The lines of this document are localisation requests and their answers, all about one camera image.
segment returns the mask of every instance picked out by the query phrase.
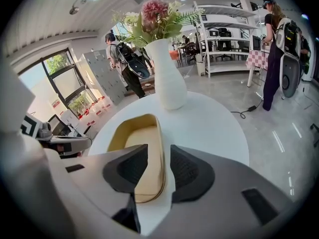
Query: white locker cabinet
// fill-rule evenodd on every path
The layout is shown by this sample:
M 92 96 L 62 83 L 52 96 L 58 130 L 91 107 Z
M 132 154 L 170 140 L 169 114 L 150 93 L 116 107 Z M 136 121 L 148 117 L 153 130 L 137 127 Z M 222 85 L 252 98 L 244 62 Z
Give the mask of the white locker cabinet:
M 90 89 L 98 90 L 102 96 L 105 93 L 115 105 L 120 103 L 127 90 L 118 72 L 111 68 L 106 50 L 82 54 L 79 66 L 81 75 Z

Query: gold tray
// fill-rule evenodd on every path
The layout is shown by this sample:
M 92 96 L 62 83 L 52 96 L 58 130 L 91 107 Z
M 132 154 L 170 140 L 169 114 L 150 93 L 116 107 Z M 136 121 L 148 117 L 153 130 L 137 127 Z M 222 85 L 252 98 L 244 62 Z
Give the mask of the gold tray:
M 148 166 L 135 188 L 135 202 L 146 203 L 157 198 L 165 185 L 165 162 L 160 123 L 152 114 L 122 122 L 116 129 L 109 151 L 148 144 Z

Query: gray t-shirt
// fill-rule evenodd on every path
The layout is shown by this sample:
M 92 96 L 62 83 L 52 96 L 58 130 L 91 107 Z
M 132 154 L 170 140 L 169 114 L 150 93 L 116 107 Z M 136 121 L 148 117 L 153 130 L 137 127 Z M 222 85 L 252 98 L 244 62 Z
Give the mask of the gray t-shirt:
M 118 61 L 117 59 L 117 55 L 116 55 L 116 46 L 120 44 L 119 41 L 113 41 L 111 42 L 111 45 L 109 45 L 106 48 L 106 57 L 109 58 L 113 58 L 116 61 L 116 67 L 121 69 L 121 72 L 127 67 L 127 63 L 121 63 L 120 61 Z

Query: table leg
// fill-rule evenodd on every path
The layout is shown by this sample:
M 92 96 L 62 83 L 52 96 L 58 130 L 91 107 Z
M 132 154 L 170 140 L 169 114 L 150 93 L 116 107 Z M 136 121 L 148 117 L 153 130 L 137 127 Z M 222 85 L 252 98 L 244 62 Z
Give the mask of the table leg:
M 247 86 L 248 87 L 251 86 L 251 81 L 253 79 L 253 74 L 254 74 L 254 69 L 253 69 L 253 66 L 251 66 L 250 70 L 249 70 L 249 76 L 248 76 L 248 82 L 247 82 Z

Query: man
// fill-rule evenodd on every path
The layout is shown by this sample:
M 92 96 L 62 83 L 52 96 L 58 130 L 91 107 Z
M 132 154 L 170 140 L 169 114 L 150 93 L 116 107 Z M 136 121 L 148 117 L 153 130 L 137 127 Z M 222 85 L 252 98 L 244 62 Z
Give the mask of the man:
M 300 28 L 298 28 L 298 31 L 299 31 L 300 40 L 301 40 L 301 51 L 300 51 L 300 60 L 299 60 L 300 78 L 301 78 L 303 72 L 305 73 L 308 72 L 306 70 L 306 63 L 309 61 L 308 53 L 310 52 L 310 48 Z
M 129 69 L 129 65 L 127 63 L 121 63 L 118 61 L 116 46 L 120 44 L 120 42 L 116 40 L 113 33 L 105 35 L 105 42 L 108 44 L 108 47 L 106 48 L 106 56 L 111 60 L 112 68 L 120 68 L 122 76 L 131 90 L 133 90 L 139 98 L 145 97 L 145 92 L 141 86 L 138 76 Z
M 189 43 L 189 38 L 188 38 L 188 37 L 186 37 L 185 35 L 183 35 L 182 38 L 184 39 L 185 44 L 188 44 L 188 43 Z

